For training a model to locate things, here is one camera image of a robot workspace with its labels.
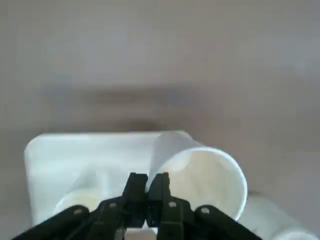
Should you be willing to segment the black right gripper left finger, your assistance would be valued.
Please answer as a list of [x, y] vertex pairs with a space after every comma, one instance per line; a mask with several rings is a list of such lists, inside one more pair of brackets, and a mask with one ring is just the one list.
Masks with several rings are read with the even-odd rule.
[[130, 173], [121, 196], [105, 199], [90, 212], [73, 205], [15, 236], [16, 240], [115, 240], [127, 228], [142, 228], [147, 212], [148, 176]]

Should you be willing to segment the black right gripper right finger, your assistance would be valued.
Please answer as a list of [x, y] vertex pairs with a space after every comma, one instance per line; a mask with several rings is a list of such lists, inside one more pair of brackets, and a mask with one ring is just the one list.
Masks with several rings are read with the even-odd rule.
[[260, 237], [212, 205], [195, 210], [171, 196], [167, 172], [154, 177], [147, 192], [147, 225], [158, 240], [259, 240]]

